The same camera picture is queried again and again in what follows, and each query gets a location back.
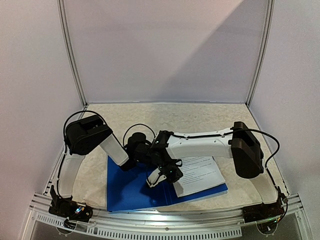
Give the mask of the white printed paper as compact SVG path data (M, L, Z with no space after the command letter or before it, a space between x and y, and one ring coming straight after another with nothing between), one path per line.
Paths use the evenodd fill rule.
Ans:
M185 157L179 169L183 176L173 184L178 198L188 201L228 192L225 178L212 156Z

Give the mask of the blue plastic folder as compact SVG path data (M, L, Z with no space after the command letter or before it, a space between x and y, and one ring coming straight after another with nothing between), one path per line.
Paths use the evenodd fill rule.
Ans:
M149 188L146 175L150 174L154 167L146 168L142 164L129 171L122 171L109 157L107 159L106 177L106 208L109 212L133 211L138 209L151 209L166 207L220 196L208 195L195 199L185 200L177 197L174 183L160 182L157 186Z

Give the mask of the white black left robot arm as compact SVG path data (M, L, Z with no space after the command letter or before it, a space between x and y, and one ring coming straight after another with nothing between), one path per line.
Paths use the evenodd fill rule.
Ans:
M51 197L57 200L54 207L63 217L70 217L75 211L74 205L68 200L72 199L76 176L89 153L100 147L121 170L128 171L136 165L133 152L137 145L151 145L141 132L133 134L132 139L122 145L104 118L98 114L72 122L69 120L63 126L64 154L56 182L50 189Z

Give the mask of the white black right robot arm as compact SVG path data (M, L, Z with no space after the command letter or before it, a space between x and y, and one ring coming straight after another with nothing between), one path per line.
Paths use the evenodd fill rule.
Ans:
M167 180L174 183L182 177L178 162L188 157L220 157L232 159L236 174L251 181L262 204L258 213L269 218L278 210L276 202L282 197L270 171L259 140L259 130L236 121L231 128L201 133L174 133L161 130L148 149L151 162L157 167L146 179L150 188Z

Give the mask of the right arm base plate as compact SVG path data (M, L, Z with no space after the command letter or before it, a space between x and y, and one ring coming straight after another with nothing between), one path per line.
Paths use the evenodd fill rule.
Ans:
M242 208L242 216L245 223L252 222L272 222L278 223L284 218L288 211L288 203L282 204L281 201L274 203L255 204Z

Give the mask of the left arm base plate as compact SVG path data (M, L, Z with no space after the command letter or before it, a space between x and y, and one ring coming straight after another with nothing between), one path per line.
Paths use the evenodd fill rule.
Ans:
M69 220L88 223L93 216L93 208L86 203L79 203L69 198L54 196L48 212Z

